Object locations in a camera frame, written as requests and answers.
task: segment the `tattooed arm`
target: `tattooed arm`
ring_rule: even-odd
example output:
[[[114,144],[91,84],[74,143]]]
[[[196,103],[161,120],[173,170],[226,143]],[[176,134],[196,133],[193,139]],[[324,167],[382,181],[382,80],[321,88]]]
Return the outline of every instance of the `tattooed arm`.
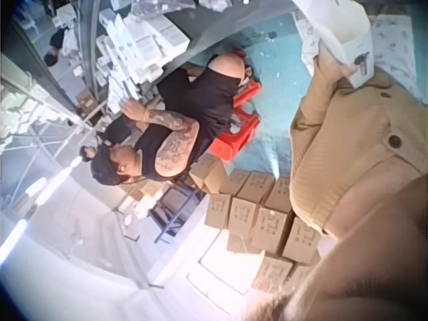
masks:
[[[148,110],[135,101],[124,103],[122,108],[131,119],[158,124],[173,131],[156,154],[155,168],[158,174],[172,177],[186,169],[189,155],[199,132],[197,120],[178,112]]]

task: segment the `black hair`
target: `black hair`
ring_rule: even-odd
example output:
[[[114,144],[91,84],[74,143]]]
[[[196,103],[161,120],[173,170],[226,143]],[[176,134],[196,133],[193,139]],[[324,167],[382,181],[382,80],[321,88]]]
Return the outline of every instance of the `black hair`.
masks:
[[[58,57],[48,52],[47,54],[45,54],[43,60],[45,61],[48,67],[52,67],[58,62]]]
[[[87,162],[90,162],[92,160],[92,158],[88,157],[88,155],[86,154],[85,148],[86,148],[86,146],[80,147],[79,156],[81,156],[82,161],[87,163]]]
[[[110,149],[100,144],[91,162],[92,177],[102,185],[115,186],[126,182],[130,177],[117,173],[118,164],[110,159]]]

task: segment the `button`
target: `button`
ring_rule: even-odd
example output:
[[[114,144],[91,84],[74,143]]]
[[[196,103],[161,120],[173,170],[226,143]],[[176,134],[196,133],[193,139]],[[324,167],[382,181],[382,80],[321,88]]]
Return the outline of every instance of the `button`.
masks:
[[[401,138],[399,138],[397,135],[391,135],[388,139],[388,142],[392,148],[401,147]]]

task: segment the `sweater sleeve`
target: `sweater sleeve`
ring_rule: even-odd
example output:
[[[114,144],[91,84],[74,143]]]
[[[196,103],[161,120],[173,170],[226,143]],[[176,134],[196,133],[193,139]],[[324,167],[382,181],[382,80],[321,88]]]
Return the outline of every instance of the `sweater sleeve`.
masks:
[[[306,96],[300,102],[291,129],[292,173],[299,167],[306,151],[317,135],[330,105],[335,85],[329,84],[315,58],[314,77]]]

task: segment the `stack of white boxes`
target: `stack of white boxes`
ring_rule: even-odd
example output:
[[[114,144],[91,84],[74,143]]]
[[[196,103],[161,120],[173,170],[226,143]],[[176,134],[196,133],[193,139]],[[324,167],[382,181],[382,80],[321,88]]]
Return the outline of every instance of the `stack of white boxes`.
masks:
[[[102,56],[97,59],[95,77],[101,87],[109,83],[107,106],[117,113],[119,101],[138,99],[136,84],[159,78],[162,67],[185,52],[190,39],[164,15],[146,20],[129,15],[122,19],[105,9],[99,19],[107,35],[96,39]]]

